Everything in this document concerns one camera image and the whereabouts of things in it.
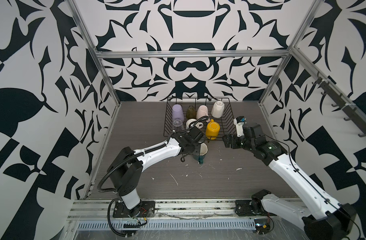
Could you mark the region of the dark green mug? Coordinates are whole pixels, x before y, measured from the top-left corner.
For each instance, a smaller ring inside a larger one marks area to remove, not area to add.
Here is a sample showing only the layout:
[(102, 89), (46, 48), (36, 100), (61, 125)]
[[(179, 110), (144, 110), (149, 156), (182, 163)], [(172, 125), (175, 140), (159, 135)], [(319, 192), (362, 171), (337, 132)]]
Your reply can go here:
[(204, 164), (204, 159), (205, 159), (207, 153), (208, 153), (208, 146), (205, 143), (202, 143), (201, 148), (200, 148), (200, 153), (198, 156), (198, 162), (200, 165)]

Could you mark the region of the yellow mug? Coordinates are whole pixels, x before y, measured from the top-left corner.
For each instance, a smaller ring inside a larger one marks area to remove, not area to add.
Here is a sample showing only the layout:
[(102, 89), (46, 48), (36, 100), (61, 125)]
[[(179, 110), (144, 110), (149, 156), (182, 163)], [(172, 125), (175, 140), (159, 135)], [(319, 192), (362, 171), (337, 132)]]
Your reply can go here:
[(214, 120), (210, 120), (206, 128), (206, 138), (209, 140), (215, 140), (220, 132), (220, 125)]

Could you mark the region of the white mug red inside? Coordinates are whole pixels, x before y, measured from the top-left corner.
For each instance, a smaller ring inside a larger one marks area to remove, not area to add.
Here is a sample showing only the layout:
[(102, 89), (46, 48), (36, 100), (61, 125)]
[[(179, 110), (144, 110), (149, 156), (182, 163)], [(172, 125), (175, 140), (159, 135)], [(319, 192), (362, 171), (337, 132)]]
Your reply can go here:
[(197, 119), (189, 119), (186, 122), (186, 129), (188, 130), (191, 127), (197, 127), (198, 123), (197, 123)]

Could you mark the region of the white faceted mug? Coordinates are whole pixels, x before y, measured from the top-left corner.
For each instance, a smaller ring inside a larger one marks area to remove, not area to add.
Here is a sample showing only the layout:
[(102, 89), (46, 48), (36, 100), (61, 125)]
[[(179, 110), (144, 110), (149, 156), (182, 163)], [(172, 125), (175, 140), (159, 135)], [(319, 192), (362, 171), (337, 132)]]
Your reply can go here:
[(225, 110), (225, 103), (222, 101), (216, 101), (213, 105), (211, 114), (214, 118), (219, 119), (222, 117), (224, 110)]

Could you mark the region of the olive textured glass cup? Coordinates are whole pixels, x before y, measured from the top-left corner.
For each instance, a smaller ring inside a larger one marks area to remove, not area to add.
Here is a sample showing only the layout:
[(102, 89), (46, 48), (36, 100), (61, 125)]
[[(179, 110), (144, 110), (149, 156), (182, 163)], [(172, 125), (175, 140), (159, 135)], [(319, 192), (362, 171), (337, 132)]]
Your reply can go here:
[(197, 118), (196, 108), (193, 105), (188, 107), (187, 112), (186, 112), (186, 118), (187, 118), (187, 120)]

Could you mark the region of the pink cream mug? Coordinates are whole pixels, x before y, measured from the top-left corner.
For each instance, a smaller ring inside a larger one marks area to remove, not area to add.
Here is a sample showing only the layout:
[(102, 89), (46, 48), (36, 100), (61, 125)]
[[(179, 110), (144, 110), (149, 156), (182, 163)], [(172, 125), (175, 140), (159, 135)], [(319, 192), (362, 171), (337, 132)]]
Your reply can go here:
[(208, 116), (209, 116), (208, 107), (205, 105), (199, 106), (197, 110), (197, 120), (199, 120), (202, 117), (208, 117)]

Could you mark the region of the lilac plastic cup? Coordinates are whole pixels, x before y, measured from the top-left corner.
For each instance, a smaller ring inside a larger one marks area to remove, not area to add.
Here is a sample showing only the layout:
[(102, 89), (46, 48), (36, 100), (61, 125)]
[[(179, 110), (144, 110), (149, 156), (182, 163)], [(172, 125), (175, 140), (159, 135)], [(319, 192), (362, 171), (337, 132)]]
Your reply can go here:
[(172, 106), (172, 121), (174, 122), (175, 120), (180, 120), (181, 122), (184, 122), (185, 120), (184, 111), (180, 104)]

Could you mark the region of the clear glass cup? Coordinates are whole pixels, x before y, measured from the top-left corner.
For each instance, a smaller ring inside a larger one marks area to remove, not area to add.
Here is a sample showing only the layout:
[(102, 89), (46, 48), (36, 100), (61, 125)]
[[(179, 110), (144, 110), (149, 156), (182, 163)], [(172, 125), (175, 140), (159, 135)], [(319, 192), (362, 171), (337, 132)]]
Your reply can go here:
[(175, 133), (182, 132), (185, 130), (184, 122), (181, 119), (174, 119), (172, 125), (173, 125), (173, 131)]

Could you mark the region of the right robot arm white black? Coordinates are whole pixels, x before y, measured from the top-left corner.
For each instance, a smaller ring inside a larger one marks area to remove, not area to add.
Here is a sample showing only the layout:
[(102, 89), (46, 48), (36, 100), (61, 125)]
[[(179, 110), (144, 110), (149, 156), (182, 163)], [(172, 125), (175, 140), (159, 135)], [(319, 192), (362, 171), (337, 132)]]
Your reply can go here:
[(244, 149), (253, 153), (278, 174), (305, 204), (301, 208), (268, 190), (252, 195), (249, 204), (236, 203), (238, 216), (274, 214), (303, 230), (310, 240), (341, 240), (355, 226), (356, 210), (341, 204), (316, 184), (291, 158), (282, 144), (267, 141), (259, 124), (243, 124), (237, 134), (223, 136), (227, 148)]

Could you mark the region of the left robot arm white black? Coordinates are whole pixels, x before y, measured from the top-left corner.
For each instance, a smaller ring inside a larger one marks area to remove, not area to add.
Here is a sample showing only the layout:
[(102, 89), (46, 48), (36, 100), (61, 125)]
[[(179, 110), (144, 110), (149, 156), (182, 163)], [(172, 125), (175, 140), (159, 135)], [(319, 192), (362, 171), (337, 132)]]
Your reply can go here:
[(97, 185), (100, 193), (113, 192), (116, 198), (111, 200), (107, 210), (109, 228), (117, 236), (129, 238), (135, 235), (135, 231), (118, 231), (111, 221), (110, 210), (113, 204), (124, 204), (128, 216), (135, 219), (141, 212), (142, 201), (137, 193), (141, 174), (150, 166), (165, 159), (181, 155), (181, 161), (185, 161), (188, 155), (200, 152), (200, 140), (203, 132), (196, 124), (209, 120), (204, 116), (196, 120), (186, 130), (171, 133), (167, 140), (144, 149), (132, 150), (130, 147), (123, 148), (114, 159), (107, 173)]

